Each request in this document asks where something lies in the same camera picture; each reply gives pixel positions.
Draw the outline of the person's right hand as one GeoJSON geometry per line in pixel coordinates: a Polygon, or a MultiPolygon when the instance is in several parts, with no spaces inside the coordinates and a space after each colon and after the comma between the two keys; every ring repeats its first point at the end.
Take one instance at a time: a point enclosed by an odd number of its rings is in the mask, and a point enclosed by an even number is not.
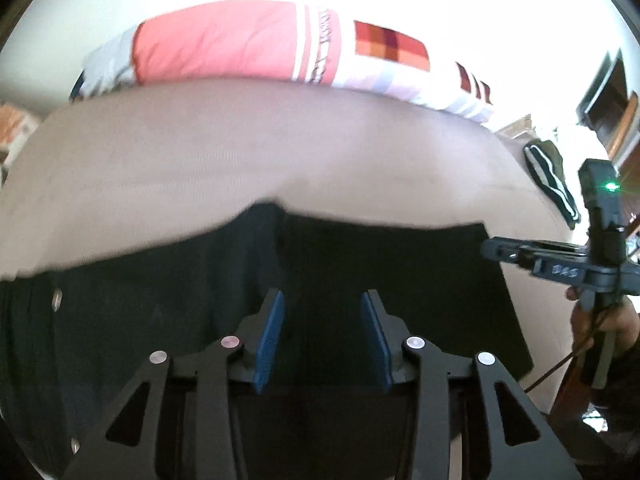
{"type": "Polygon", "coordinates": [[[574,301],[574,308],[570,316],[570,329],[573,335],[572,350],[578,356],[594,345],[592,334],[596,326],[603,333],[615,335],[614,356],[621,356],[630,350],[639,338],[639,315],[634,304],[623,296],[618,304],[602,312],[596,320],[592,312],[582,310],[579,301],[579,290],[569,287],[565,292],[567,300],[574,301]]]}

